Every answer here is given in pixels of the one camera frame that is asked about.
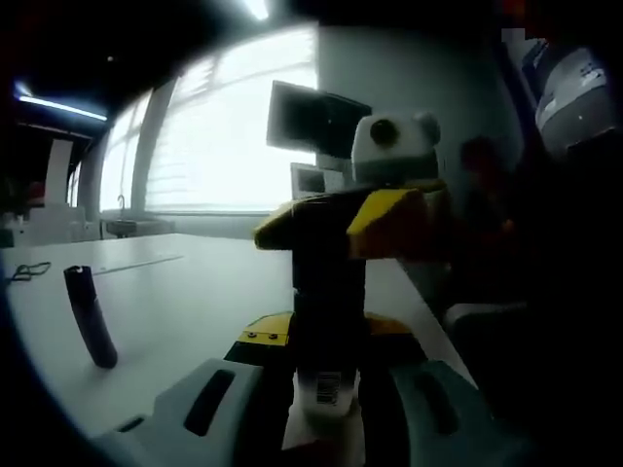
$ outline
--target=robot eye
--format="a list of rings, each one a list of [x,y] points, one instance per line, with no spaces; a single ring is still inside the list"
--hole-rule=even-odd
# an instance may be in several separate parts
[[[399,136],[398,128],[387,119],[377,120],[370,126],[370,137],[379,146],[391,147]]]

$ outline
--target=window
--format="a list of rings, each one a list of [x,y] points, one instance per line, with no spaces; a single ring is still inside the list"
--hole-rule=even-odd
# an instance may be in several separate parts
[[[67,204],[71,207],[78,206],[78,183],[80,181],[81,162],[78,162],[74,171],[69,175],[69,183],[67,183]]]
[[[151,92],[141,96],[119,116],[108,136],[99,189],[99,211],[118,209],[118,198],[130,207],[134,160]]]
[[[292,198],[290,163],[315,163],[315,154],[266,144],[273,80],[316,88],[314,28],[233,47],[185,71],[156,142],[147,210],[268,211]]]

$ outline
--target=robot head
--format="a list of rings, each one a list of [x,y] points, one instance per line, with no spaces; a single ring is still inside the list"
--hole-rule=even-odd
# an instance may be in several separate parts
[[[352,145],[358,184],[402,184],[438,176],[435,145],[440,128],[430,113],[392,112],[364,117]]]

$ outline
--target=desk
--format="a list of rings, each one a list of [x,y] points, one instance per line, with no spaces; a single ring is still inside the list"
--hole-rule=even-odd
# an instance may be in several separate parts
[[[94,269],[183,258],[94,278],[118,353],[111,370],[93,363],[80,337],[64,284],[73,265]],[[43,276],[9,287],[26,351],[77,426],[96,436],[138,414],[158,394],[210,357],[222,358],[259,316],[291,310],[289,252],[258,251],[253,242],[167,234],[3,251],[6,272],[52,262]],[[411,327],[429,358],[468,377],[445,333],[394,260],[367,266],[366,310]]]

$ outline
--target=black cable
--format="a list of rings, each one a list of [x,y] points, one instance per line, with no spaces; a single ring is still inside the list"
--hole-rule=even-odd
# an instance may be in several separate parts
[[[49,261],[37,263],[36,265],[19,265],[11,277],[5,278],[5,282],[7,285],[11,282],[27,282],[33,277],[43,275],[48,272],[51,265],[52,263]]]

